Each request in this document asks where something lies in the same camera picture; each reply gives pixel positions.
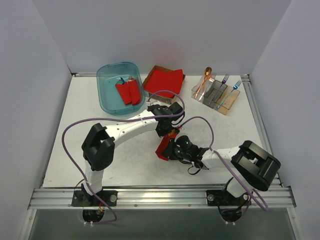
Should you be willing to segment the orange plastic fork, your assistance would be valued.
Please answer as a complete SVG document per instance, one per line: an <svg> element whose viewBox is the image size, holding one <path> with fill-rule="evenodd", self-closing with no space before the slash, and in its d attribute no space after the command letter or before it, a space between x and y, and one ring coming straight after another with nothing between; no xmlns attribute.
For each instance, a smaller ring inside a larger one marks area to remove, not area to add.
<svg viewBox="0 0 320 240"><path fill-rule="evenodd" d="M175 138L177 134L179 134L179 128L175 127L167 136L171 138Z"/></svg>

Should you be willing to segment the red paper napkin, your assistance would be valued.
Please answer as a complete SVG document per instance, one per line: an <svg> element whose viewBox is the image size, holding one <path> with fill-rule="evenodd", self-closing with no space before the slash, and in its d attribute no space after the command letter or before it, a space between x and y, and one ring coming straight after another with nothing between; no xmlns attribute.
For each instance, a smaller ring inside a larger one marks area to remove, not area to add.
<svg viewBox="0 0 320 240"><path fill-rule="evenodd" d="M170 133L166 136L164 136L157 147L155 153L159 159L168 161L169 156L172 153L172 146L173 143L175 142L175 139L177 137L177 133Z"/></svg>

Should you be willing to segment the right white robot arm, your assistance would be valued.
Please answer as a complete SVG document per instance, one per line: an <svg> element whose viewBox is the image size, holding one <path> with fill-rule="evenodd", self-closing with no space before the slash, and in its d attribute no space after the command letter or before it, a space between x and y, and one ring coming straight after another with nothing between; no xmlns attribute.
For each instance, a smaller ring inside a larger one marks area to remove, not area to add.
<svg viewBox="0 0 320 240"><path fill-rule="evenodd" d="M232 177L221 193L222 200L228 205L234 204L246 192L266 192L281 167L277 158L250 140L240 146L211 150L198 147L183 135L177 140L170 139L160 155L166 160L190 163L200 170L236 169L238 175Z"/></svg>

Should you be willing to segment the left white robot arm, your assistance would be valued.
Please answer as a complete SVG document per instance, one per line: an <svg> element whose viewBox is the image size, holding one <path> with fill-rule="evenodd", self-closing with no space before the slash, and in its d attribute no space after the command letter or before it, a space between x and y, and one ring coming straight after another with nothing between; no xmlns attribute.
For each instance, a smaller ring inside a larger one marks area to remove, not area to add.
<svg viewBox="0 0 320 240"><path fill-rule="evenodd" d="M156 103L126 121L109 126L94 124L81 146L86 160L83 200L90 206L101 201L104 169L113 162L115 149L120 144L150 131L156 131L159 137L164 137L172 132L172 122L183 113L183 106L178 102L170 106Z"/></svg>

